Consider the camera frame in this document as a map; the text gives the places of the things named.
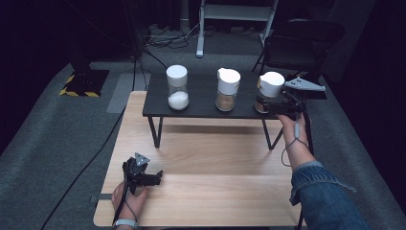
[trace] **black table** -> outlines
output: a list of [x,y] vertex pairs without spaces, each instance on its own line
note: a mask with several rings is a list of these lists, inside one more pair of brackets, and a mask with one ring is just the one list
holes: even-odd
[[[262,120],[268,148],[272,150],[282,136],[279,132],[274,143],[271,144],[265,120],[278,119],[272,114],[262,114],[254,107],[258,92],[258,75],[253,73],[241,74],[235,107],[228,112],[220,111],[215,106],[217,97],[217,75],[188,74],[189,105],[184,110],[173,110],[168,103],[168,80],[166,74],[154,74],[149,80],[147,97],[143,108],[143,116],[148,118],[155,148],[161,142],[162,124],[164,117],[184,118],[217,118],[217,119],[260,119]],[[152,118],[159,117],[158,133]]]

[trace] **wooden table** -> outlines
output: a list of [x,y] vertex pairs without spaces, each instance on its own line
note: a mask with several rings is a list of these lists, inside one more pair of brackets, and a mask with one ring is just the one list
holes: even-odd
[[[297,224],[301,206],[288,201],[291,169],[281,163],[284,141],[269,150],[261,120],[166,118],[157,149],[142,115],[145,97],[146,92],[129,96],[96,225],[111,225],[114,209],[108,197],[123,181],[122,164],[134,152],[150,158],[146,173],[164,171],[161,185],[150,190],[140,226]],[[281,129],[279,121],[266,123],[271,136]]]

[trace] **dark background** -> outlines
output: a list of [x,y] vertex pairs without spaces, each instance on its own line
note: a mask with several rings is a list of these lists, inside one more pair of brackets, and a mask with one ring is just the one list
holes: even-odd
[[[97,23],[105,33],[114,35],[122,44],[130,44],[121,2],[70,2],[92,22]],[[44,20],[41,11],[37,10],[36,3],[35,0],[5,0],[0,3],[3,40],[0,154],[20,128],[48,82],[69,63],[63,46]],[[158,4],[151,7],[159,11],[163,6]],[[373,163],[403,212],[406,212],[406,150],[403,148],[406,137],[404,7],[400,0],[377,0],[343,78],[339,82],[328,83]],[[124,45],[101,36],[69,8],[65,9],[62,16],[74,25],[73,33],[88,61],[109,59],[128,51]],[[165,24],[162,17],[148,20]],[[170,26],[176,29],[176,23]]]

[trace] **black chair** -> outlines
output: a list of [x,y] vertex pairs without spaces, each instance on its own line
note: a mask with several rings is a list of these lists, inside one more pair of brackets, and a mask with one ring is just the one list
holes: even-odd
[[314,19],[290,19],[279,24],[265,38],[264,48],[257,63],[259,74],[264,66],[297,71],[293,77],[306,72],[305,79],[316,81],[321,76],[321,67],[328,50],[345,34],[342,25],[336,22]]

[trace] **sugar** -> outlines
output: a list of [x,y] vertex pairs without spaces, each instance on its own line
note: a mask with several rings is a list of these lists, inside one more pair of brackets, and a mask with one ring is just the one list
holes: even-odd
[[168,101],[169,106],[176,110],[184,109],[189,104],[188,94],[182,91],[171,94]]

